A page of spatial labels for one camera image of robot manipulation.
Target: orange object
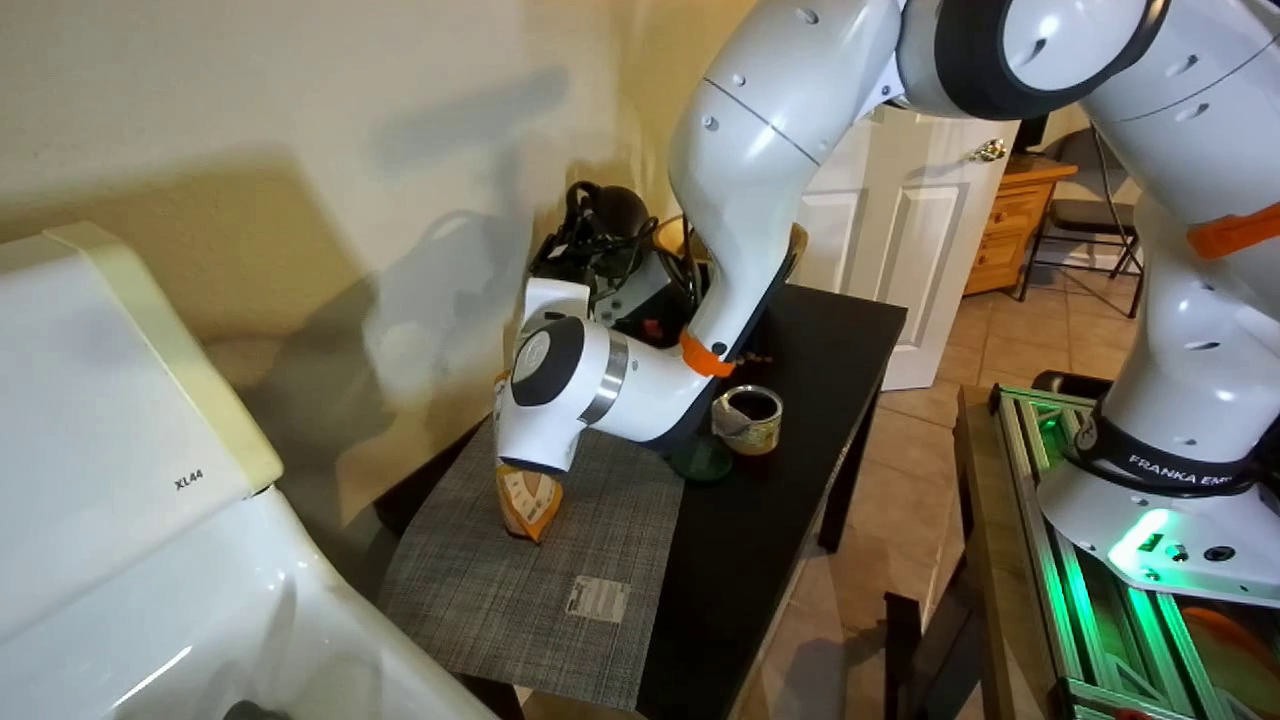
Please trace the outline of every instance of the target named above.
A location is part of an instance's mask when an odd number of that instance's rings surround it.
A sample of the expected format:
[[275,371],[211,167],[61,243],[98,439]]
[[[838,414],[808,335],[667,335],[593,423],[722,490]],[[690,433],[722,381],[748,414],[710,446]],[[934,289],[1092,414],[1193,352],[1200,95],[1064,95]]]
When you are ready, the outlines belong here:
[[497,505],[510,535],[540,545],[560,516],[564,486],[549,471],[521,471],[510,465],[497,465]]
[[1183,610],[1202,670],[1217,689],[1239,701],[1250,715],[1280,720],[1280,656],[1220,610]]
[[690,331],[681,331],[681,352],[683,352],[683,364],[699,375],[731,375],[735,364],[731,362],[718,362],[704,341],[694,341]]
[[1267,204],[1250,218],[1225,218],[1225,221],[1193,228],[1193,249],[1207,262],[1244,251],[1265,240],[1280,240],[1280,204]]

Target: placemat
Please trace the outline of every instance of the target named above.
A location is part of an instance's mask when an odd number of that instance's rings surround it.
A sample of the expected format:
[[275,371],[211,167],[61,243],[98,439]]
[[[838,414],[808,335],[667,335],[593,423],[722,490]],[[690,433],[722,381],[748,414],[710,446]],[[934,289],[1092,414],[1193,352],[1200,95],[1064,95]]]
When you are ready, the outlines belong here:
[[380,610],[452,671],[637,709],[683,486],[584,433],[564,490],[542,545],[510,539],[485,423],[408,524]]

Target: beige wall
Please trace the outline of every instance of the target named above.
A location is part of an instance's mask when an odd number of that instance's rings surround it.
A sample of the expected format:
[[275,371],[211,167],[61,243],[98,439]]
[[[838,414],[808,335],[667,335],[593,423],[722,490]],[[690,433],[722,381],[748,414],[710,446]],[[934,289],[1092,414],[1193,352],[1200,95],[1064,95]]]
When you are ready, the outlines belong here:
[[0,238],[135,243],[344,531],[487,414],[564,186],[667,204],[667,128],[742,3],[9,0]]
[[1056,107],[1042,124],[1042,148],[1089,128],[1089,111],[1081,105]]

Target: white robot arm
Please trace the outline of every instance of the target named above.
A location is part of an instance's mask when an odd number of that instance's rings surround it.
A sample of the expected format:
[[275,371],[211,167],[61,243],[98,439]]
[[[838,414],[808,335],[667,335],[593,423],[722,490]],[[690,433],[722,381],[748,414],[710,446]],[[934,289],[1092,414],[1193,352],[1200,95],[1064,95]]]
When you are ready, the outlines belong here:
[[735,346],[788,256],[801,196],[859,116],[887,99],[951,116],[1030,116],[1081,99],[1145,54],[1159,9],[755,3],[707,68],[670,144],[670,191],[707,249],[710,278],[681,348],[660,352],[584,312],[542,312],[526,302],[531,331],[497,403],[498,461],[568,471],[584,429],[640,446],[681,433],[707,385],[731,371]]
[[[1130,584],[1280,603],[1280,520],[1248,482],[1280,414],[1276,38],[1280,0],[761,0],[676,128],[670,187],[710,256],[681,348],[540,321],[497,408],[498,461],[568,471],[584,429],[681,433],[731,371],[801,191],[871,107],[1021,120],[1083,99],[1146,191],[1146,305],[1042,516]],[[1153,507],[1176,560],[1114,560]]]

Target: white door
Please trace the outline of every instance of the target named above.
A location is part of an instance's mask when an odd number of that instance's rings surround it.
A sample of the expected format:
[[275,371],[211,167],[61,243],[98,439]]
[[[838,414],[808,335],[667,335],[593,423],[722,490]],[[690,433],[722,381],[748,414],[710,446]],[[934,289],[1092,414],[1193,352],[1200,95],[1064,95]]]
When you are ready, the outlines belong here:
[[1013,134],[880,107],[813,181],[790,284],[908,309],[885,388],[932,385]]

